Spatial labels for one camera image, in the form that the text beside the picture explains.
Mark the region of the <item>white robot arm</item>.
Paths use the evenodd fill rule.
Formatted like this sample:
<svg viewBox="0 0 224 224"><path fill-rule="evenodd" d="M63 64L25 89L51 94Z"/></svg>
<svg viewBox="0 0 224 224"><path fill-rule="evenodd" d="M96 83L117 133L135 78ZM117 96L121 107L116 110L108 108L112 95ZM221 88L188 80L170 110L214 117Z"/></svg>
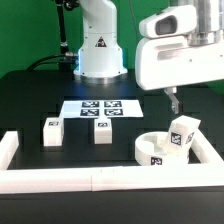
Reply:
<svg viewBox="0 0 224 224"><path fill-rule="evenodd" d="M135 28L135 80L146 91L162 89L179 109L178 86L224 80L224 0L168 0L169 6ZM77 79L108 83L127 73L111 0L78 0L83 43Z"/></svg>

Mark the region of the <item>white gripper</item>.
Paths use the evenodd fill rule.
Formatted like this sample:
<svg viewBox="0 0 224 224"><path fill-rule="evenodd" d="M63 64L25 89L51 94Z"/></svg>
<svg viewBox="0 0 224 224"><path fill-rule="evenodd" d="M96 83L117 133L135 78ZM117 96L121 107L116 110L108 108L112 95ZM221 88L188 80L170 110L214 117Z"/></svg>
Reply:
<svg viewBox="0 0 224 224"><path fill-rule="evenodd" d="M135 76L143 90L165 88L171 109L178 114L175 86L224 79L224 41L191 47L184 36L143 38L136 49Z"/></svg>

